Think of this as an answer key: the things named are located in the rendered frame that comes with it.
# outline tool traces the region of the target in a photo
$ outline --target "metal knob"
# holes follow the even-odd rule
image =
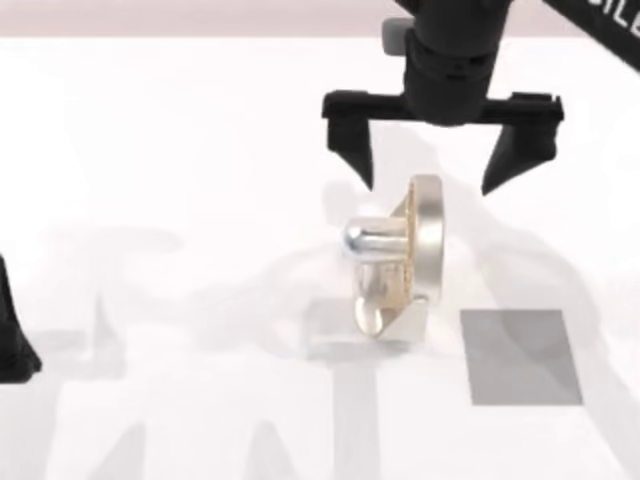
[[[389,218],[356,218],[344,230],[355,263],[355,318],[378,337],[413,302],[440,299],[444,260],[442,182],[413,177]]]

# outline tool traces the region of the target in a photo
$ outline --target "gray square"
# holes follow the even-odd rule
[[[474,405],[582,405],[561,311],[465,310],[461,319]]]

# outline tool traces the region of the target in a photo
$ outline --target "black object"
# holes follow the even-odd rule
[[[640,69],[640,0],[544,0],[596,41]],[[557,153],[564,120],[560,98],[514,93],[487,99],[512,0],[396,0],[413,17],[404,35],[404,91],[373,95],[335,91],[324,99],[328,147],[372,189],[369,120],[423,121],[441,127],[503,125],[482,192]]]
[[[0,384],[27,383],[41,370],[42,361],[18,322],[7,268],[0,256]]]

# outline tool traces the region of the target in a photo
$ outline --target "metallic object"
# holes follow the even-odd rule
[[[355,318],[365,335],[378,337],[413,302],[438,302],[444,260],[440,178],[414,177],[389,218],[349,222],[344,244],[356,264]]]

